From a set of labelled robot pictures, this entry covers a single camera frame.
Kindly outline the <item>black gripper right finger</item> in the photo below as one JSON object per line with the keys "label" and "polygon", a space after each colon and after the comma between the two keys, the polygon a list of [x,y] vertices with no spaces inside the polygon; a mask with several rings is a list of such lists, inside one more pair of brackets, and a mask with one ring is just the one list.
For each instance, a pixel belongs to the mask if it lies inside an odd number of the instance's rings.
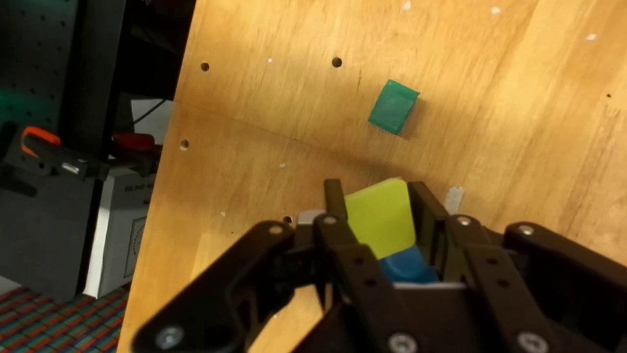
{"label": "black gripper right finger", "polygon": [[418,246],[443,283],[461,283],[502,353],[627,353],[627,268],[545,226],[502,234],[451,215],[410,183]]}

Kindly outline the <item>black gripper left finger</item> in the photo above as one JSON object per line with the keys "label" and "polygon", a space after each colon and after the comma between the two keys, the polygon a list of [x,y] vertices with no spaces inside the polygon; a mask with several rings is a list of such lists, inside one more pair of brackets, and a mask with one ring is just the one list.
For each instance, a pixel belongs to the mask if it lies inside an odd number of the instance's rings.
{"label": "black gripper left finger", "polygon": [[293,353],[420,353],[408,307],[347,225],[343,191],[306,226],[261,223],[165,305],[132,340],[134,353],[247,353],[300,287],[324,319]]}

